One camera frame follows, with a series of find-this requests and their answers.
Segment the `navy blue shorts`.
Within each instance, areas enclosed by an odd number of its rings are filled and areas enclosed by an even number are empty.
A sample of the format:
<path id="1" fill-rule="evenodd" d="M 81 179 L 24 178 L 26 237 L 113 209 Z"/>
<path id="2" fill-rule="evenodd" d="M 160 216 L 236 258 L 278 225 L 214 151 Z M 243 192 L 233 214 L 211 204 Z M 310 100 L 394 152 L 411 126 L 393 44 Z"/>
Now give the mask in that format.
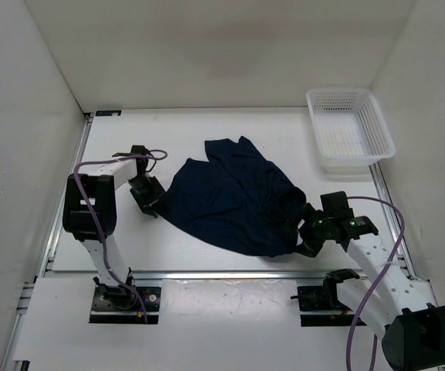
<path id="1" fill-rule="evenodd" d="M 305 193 L 248 138 L 206 141 L 205 151 L 205 161 L 186 160 L 155 212 L 181 231 L 238 254 L 292 254 Z"/>

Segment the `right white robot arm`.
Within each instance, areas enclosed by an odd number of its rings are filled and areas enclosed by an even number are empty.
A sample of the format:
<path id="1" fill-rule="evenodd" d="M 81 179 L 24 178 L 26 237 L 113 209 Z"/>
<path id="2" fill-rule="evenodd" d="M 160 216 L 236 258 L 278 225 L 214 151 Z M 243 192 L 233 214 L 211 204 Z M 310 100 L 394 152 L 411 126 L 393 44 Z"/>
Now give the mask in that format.
<path id="1" fill-rule="evenodd" d="M 399 267 L 396 248 L 388 250 L 367 216 L 355 216 L 347 200 L 323 201 L 321 209 L 307 204 L 302 213 L 302 239 L 297 251 L 316 257 L 327 241 L 341 246 L 363 271 L 331 271 L 322 286 L 298 288 L 297 299 L 307 311 L 352 311 L 346 365 L 352 364 L 352 343 L 359 323 L 374 334 L 375 346 L 393 370 L 425 370 L 445 366 L 445 306 L 417 291 Z"/>

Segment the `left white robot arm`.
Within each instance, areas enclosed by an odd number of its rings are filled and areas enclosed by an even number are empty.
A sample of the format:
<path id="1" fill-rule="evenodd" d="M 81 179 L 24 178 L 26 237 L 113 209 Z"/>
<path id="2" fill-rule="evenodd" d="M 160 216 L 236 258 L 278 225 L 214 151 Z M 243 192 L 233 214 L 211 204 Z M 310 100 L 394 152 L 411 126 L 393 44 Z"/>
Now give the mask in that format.
<path id="1" fill-rule="evenodd" d="M 132 270 L 114 238 L 116 191 L 129 186 L 140 211 L 156 218 L 154 205 L 165 190 L 151 171 L 167 157 L 164 150 L 134 145 L 130 151 L 118 152 L 107 160 L 76 164 L 66 181 L 63 229 L 90 255 L 97 270 L 94 282 L 100 294 L 120 309 L 146 312 L 144 299 L 134 286 Z"/>

